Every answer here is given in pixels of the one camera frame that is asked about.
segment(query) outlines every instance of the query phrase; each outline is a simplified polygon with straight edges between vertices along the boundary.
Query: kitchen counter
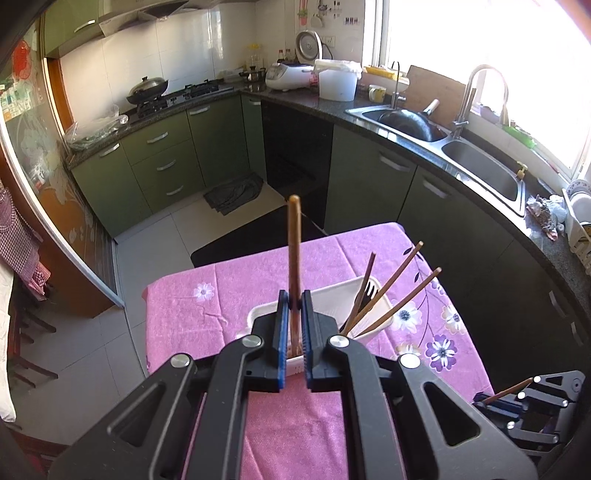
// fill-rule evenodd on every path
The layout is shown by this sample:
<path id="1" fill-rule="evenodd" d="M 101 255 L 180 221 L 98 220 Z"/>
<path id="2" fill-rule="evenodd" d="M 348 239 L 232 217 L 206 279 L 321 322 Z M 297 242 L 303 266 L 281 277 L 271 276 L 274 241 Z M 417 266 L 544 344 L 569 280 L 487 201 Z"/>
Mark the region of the kitchen counter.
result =
<path id="1" fill-rule="evenodd" d="M 448 163 L 445 159 L 423 149 L 420 145 L 400 135 L 396 135 L 395 133 L 383 129 L 373 123 L 345 113 L 345 110 L 347 109 L 376 105 L 367 100 L 365 96 L 366 94 L 362 93 L 352 102 L 332 102 L 330 100 L 320 99 L 317 93 L 307 89 L 278 92 L 276 90 L 268 90 L 264 85 L 238 85 L 239 86 L 237 86 L 235 90 L 211 93 L 203 97 L 195 98 L 137 121 L 132 125 L 121 129 L 116 134 L 105 138 L 92 148 L 71 156 L 68 160 L 68 168 L 73 168 L 79 165 L 87 158 L 126 135 L 188 108 L 209 103 L 216 99 L 238 95 L 241 92 L 263 98 L 270 102 L 294 108 L 301 112 L 309 113 L 310 115 L 315 115 L 357 133 L 373 142 L 377 142 L 384 148 L 395 151 L 405 157 L 411 157 L 418 166 L 436 175 L 448 183 L 452 188 L 461 192 L 502 225 L 537 260 L 552 281 L 559 287 L 579 318 L 581 320 L 586 320 L 584 325 L 587 329 L 587 334 L 591 336 L 591 301 L 589 296 L 591 291 L 591 278 L 585 274 L 584 268 L 577 257 L 570 252 L 566 237 L 560 236 L 556 242 L 551 241 L 529 213 L 526 213 L 525 217 L 522 218 L 496 197 L 491 194 L 486 194 L 487 192 L 484 192 L 486 194 L 484 195 L 482 188 L 478 189 L 475 187 L 475 182 L 470 177 L 465 175 L 464 172 L 457 169 L 454 165 Z M 483 148 L 483 150 L 487 150 L 482 144 L 478 144 L 476 141 L 473 141 L 473 143 Z M 497 150 L 495 153 L 491 154 L 497 160 L 505 163 L 512 171 L 518 170 L 516 162 L 502 152 Z M 530 195 L 535 196 L 536 194 L 548 197 L 550 194 L 548 191 L 545 191 L 535 177 L 530 174 L 526 174 L 525 185 L 526 198 Z"/>

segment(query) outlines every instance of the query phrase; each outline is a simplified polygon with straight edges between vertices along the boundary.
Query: drawer handle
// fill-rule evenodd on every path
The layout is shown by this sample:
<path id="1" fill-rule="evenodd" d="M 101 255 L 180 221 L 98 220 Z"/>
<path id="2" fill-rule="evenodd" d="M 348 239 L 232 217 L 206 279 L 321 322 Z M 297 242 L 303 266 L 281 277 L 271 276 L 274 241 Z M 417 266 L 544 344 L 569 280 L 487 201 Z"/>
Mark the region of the drawer handle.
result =
<path id="1" fill-rule="evenodd" d="M 394 162 L 393 160 L 390 160 L 389 158 L 384 157 L 383 155 L 379 156 L 379 160 L 380 160 L 380 162 L 385 163 L 388 167 L 392 167 L 396 171 L 401 171 L 404 173 L 410 171 L 410 167 L 405 167 L 404 165 L 400 165 L 400 164 Z"/>
<path id="2" fill-rule="evenodd" d="M 430 181 L 427 181 L 425 179 L 423 179 L 423 186 L 429 190 L 430 192 L 434 193 L 435 195 L 437 195 L 439 198 L 441 199 L 446 199 L 447 197 L 449 197 L 448 193 L 445 193 L 443 190 L 438 189 L 433 183 L 431 183 Z"/>
<path id="3" fill-rule="evenodd" d="M 109 153 L 113 153 L 115 150 L 119 148 L 119 144 L 116 143 L 110 148 L 107 148 L 103 153 L 99 153 L 99 157 L 106 157 Z"/>
<path id="4" fill-rule="evenodd" d="M 173 195 L 176 195 L 178 192 L 180 192 L 182 189 L 184 188 L 184 185 L 181 185 L 178 189 L 173 190 L 172 192 L 166 192 L 166 196 L 171 197 Z"/>
<path id="5" fill-rule="evenodd" d="M 552 306 L 554 307 L 556 312 L 558 312 L 558 315 L 560 316 L 560 318 L 565 319 L 566 313 L 564 312 L 562 307 L 560 305 L 558 305 L 558 301 L 556 300 L 556 295 L 554 295 L 554 292 L 552 290 L 550 290 L 550 293 L 548 293 L 548 296 L 550 297 L 550 303 L 552 304 Z"/>
<path id="6" fill-rule="evenodd" d="M 577 326 L 574 324 L 574 322 L 570 322 L 570 331 L 573 334 L 574 342 L 578 346 L 583 346 L 584 342 L 581 340 L 581 337 L 580 337 L 579 333 L 577 332 Z"/>
<path id="7" fill-rule="evenodd" d="M 211 108 L 211 105 L 207 105 L 205 108 L 200 108 L 199 110 L 193 110 L 189 112 L 189 115 L 198 115 L 200 113 L 205 113 Z"/>
<path id="8" fill-rule="evenodd" d="M 164 171 L 167 168 L 172 167 L 176 162 L 177 162 L 177 159 L 175 158 L 172 162 L 167 163 L 166 165 L 162 165 L 161 167 L 156 167 L 156 170 L 158 170 L 158 171 Z"/>
<path id="9" fill-rule="evenodd" d="M 164 132 L 162 135 L 154 137 L 152 140 L 146 140 L 146 143 L 147 144 L 156 143 L 157 141 L 162 140 L 163 138 L 166 138 L 167 136 L 168 136 L 168 132 Z"/>
<path id="10" fill-rule="evenodd" d="M 81 26 L 74 29 L 74 33 L 76 33 L 78 30 L 82 30 L 84 27 L 88 27 L 88 25 L 92 25 L 95 22 L 96 20 L 89 20 L 88 22 L 83 23 Z"/>

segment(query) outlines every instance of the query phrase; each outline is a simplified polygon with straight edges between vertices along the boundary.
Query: fork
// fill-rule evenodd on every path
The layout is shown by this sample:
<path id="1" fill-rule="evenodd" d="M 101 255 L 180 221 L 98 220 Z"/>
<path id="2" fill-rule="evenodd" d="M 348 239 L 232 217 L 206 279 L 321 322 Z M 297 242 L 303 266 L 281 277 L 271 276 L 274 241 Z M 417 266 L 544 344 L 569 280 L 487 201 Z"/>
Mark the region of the fork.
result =
<path id="1" fill-rule="evenodd" d="M 375 287 L 375 285 L 373 284 L 367 284 L 367 286 L 365 287 L 365 291 L 363 292 L 363 298 L 361 299 L 361 304 L 359 305 L 359 308 L 357 309 L 357 312 L 355 312 L 356 314 L 361 312 L 361 310 L 363 310 L 365 308 L 365 306 L 371 301 L 372 298 L 375 297 L 375 294 L 378 292 L 378 289 Z M 346 322 L 340 326 L 339 329 L 339 333 L 342 333 L 343 330 L 345 329 L 345 324 Z"/>

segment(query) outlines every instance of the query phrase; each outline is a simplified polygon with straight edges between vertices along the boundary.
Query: wooden chopstick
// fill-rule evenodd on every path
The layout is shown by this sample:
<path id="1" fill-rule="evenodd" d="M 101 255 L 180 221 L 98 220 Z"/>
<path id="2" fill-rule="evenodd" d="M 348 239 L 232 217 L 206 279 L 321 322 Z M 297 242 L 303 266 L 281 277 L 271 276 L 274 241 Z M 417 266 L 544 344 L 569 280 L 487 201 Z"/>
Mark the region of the wooden chopstick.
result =
<path id="1" fill-rule="evenodd" d="M 374 260 L 375 260 L 375 252 L 371 252 L 371 255 L 369 256 L 368 266 L 365 268 L 365 275 L 363 276 L 363 281 L 361 282 L 361 288 L 357 292 L 357 296 L 355 297 L 355 302 L 353 303 L 353 308 L 351 309 L 351 313 L 349 313 L 349 316 L 347 317 L 347 320 L 345 321 L 343 331 L 345 331 L 347 329 L 348 324 L 350 322 L 352 322 L 353 319 L 355 318 L 355 316 L 357 315 L 357 311 L 359 310 L 359 306 L 361 305 L 361 302 L 363 300 L 363 296 L 365 295 L 365 289 L 368 286 L 369 276 L 371 275 L 371 269 L 374 266 Z"/>
<path id="2" fill-rule="evenodd" d="M 506 390 L 503 390 L 491 397 L 485 398 L 484 400 L 482 400 L 482 403 L 484 403 L 484 405 L 488 405 L 489 403 L 492 403 L 495 400 L 498 400 L 499 398 L 504 397 L 505 395 L 509 395 L 510 393 L 519 392 L 519 391 L 523 390 L 525 387 L 527 387 L 533 381 L 534 381 L 534 377 L 526 378 L 525 380 L 523 380 L 523 382 L 519 382 L 517 385 L 513 385 L 512 387 L 509 387 Z"/>
<path id="3" fill-rule="evenodd" d="M 290 335 L 291 356 L 300 354 L 300 242 L 301 242 L 301 204 L 297 195 L 292 195 L 288 203 L 287 245 L 289 255 L 290 286 Z"/>
<path id="4" fill-rule="evenodd" d="M 367 327 L 363 332 L 359 335 L 363 335 L 364 333 L 371 332 L 372 330 L 378 328 L 380 325 L 383 324 L 386 320 L 388 320 L 392 315 L 394 315 L 397 311 L 399 311 L 402 307 L 404 307 L 410 300 L 414 298 L 414 296 L 419 293 L 422 289 L 424 289 L 429 282 L 437 277 L 441 273 L 441 268 L 436 268 L 431 274 L 425 278 L 411 293 L 406 295 L 401 301 L 399 301 L 393 308 L 388 310 L 384 313 L 378 320 L 373 322 L 369 327 Z"/>
<path id="5" fill-rule="evenodd" d="M 422 246 L 423 242 L 417 243 L 417 246 L 413 248 L 413 250 L 407 255 L 402 264 L 397 268 L 396 272 L 393 273 L 393 275 L 388 279 L 384 286 L 376 293 L 375 297 L 372 298 L 372 300 L 369 301 L 365 308 L 357 314 L 357 316 L 350 323 L 349 327 L 343 330 L 343 335 L 347 335 L 355 327 L 355 325 L 357 325 L 361 321 L 361 319 L 365 317 L 367 312 L 374 308 L 374 305 L 378 302 L 380 298 L 384 296 L 384 294 L 389 290 L 392 284 L 398 279 L 398 277 L 402 274 L 404 269 L 408 266 L 408 264 L 411 262 L 411 260 L 418 253 Z"/>

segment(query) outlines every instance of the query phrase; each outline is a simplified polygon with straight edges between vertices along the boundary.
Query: window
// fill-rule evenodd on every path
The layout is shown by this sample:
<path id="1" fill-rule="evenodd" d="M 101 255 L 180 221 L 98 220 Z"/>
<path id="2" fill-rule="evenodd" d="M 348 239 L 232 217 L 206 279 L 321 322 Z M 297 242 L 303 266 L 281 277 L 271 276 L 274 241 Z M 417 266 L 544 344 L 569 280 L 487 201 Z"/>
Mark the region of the window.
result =
<path id="1" fill-rule="evenodd" d="M 462 83 L 475 66 L 495 66 L 509 117 L 566 176 L 578 171 L 591 129 L 591 46 L 555 0 L 389 0 L 388 11 L 386 64 Z M 500 111 L 499 76 L 477 79 L 475 100 Z"/>

